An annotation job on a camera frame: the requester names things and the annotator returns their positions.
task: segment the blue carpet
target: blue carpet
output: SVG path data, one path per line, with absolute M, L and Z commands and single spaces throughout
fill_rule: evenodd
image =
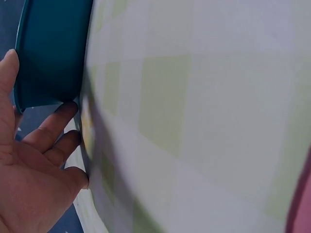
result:
M 19 18 L 21 15 L 24 0 L 0 0 L 0 59 L 5 53 L 14 48 Z M 26 110 L 23 122 L 20 125 L 21 131 L 17 139 L 38 127 L 40 123 L 52 113 L 57 106 L 38 107 Z M 50 233 L 83 233 L 79 218 L 72 205 L 49 231 Z

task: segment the green checkered pattern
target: green checkered pattern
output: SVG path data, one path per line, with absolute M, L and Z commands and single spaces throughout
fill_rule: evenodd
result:
M 106 231 L 284 231 L 311 142 L 301 4 L 94 1 L 82 128 Z

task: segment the teal plastic tray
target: teal plastic tray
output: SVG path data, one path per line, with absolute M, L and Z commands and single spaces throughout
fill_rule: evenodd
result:
M 93 0 L 26 0 L 16 51 L 14 96 L 26 108 L 67 102 L 81 88 Z

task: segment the hand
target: hand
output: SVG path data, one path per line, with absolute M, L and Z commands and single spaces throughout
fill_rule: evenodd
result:
M 38 129 L 15 141 L 21 115 L 9 93 L 18 69 L 17 54 L 10 50 L 0 62 L 0 232 L 46 233 L 88 186 L 82 170 L 60 169 L 80 144 L 79 132 L 68 132 L 55 143 L 77 105 L 63 104 Z

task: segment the fingernail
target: fingernail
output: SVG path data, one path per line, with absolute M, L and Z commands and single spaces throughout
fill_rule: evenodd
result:
M 4 56 L 4 58 L 10 56 L 11 54 L 15 53 L 14 49 L 10 49 L 9 51 L 7 51 L 6 55 Z

